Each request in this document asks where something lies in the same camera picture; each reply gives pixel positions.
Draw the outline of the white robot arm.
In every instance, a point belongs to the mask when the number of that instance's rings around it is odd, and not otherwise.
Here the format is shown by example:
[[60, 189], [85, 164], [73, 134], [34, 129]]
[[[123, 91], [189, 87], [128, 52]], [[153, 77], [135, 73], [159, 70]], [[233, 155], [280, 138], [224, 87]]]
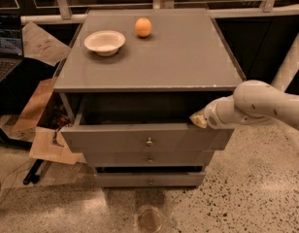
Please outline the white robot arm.
[[239, 84], [232, 95], [213, 100], [189, 117], [200, 128], [232, 129], [279, 120], [299, 131], [299, 95], [288, 94], [261, 81]]

